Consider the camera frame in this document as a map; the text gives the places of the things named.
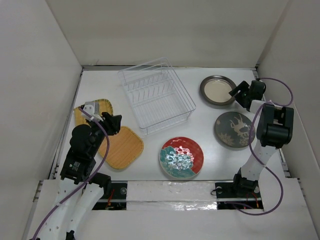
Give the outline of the brown rimmed cream plate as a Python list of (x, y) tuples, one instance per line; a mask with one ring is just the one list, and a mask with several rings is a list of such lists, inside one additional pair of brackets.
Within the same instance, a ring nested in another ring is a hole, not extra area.
[(227, 106), (235, 101), (229, 92), (236, 88), (236, 84), (228, 77), (211, 75), (202, 80), (199, 92), (202, 98), (215, 106)]

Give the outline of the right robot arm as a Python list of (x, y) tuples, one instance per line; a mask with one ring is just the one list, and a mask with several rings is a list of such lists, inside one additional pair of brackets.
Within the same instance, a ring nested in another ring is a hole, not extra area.
[(290, 93), (290, 101), (287, 104), (263, 101), (266, 84), (260, 79), (253, 80), (251, 84), (242, 81), (229, 95), (247, 111), (255, 113), (254, 120), (259, 119), (255, 133), (249, 131), (248, 143), (252, 143), (252, 137), (257, 139), (254, 148), (251, 146), (251, 155), (247, 162), (234, 175), (231, 184), (231, 192), (242, 197), (253, 192), (258, 186), (260, 174), (267, 167), (267, 162), (272, 155), (284, 145), (289, 144), (293, 137), (294, 109), (290, 107), (293, 102), (293, 92), (286, 83), (274, 79), (283, 84)]

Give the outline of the red teal floral plate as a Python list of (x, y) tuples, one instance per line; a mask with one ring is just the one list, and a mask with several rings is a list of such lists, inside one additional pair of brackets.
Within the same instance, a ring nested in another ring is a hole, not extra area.
[(163, 171), (177, 180), (193, 179), (204, 165), (204, 152), (192, 139), (174, 137), (164, 143), (159, 151), (159, 163)]

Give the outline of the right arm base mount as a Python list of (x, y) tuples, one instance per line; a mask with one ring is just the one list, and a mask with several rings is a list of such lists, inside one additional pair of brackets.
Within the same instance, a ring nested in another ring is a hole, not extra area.
[(247, 180), (238, 172), (232, 181), (218, 181), (210, 194), (216, 197), (218, 210), (263, 209), (258, 181)]

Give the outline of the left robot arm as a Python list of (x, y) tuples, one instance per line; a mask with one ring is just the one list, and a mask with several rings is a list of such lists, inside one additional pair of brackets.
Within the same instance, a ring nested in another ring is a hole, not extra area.
[(97, 201), (111, 194), (111, 178), (98, 172), (95, 156), (103, 140), (120, 131), (122, 116), (82, 114), (87, 124), (72, 131), (54, 206), (36, 229), (34, 240), (75, 240)]

